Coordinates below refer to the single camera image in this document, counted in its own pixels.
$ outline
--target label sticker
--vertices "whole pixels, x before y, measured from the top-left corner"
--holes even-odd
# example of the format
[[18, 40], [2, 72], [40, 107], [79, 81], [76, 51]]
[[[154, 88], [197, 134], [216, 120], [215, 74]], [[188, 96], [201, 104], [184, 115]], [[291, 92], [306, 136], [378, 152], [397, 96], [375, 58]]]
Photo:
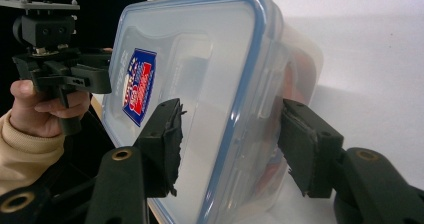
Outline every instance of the label sticker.
[[155, 76], [156, 53], [135, 49], [125, 76], [122, 110], [140, 126], [149, 105]]

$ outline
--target plastic food container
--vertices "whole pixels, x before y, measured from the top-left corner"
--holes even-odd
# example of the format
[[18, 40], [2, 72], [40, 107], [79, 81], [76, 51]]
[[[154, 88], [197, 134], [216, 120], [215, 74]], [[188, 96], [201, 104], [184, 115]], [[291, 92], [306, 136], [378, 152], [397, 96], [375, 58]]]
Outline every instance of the plastic food container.
[[233, 223], [278, 196], [282, 97], [308, 103], [320, 51], [284, 24], [272, 0], [157, 0], [126, 7], [102, 122], [130, 146], [155, 107], [180, 98], [176, 197], [150, 199], [161, 223]]

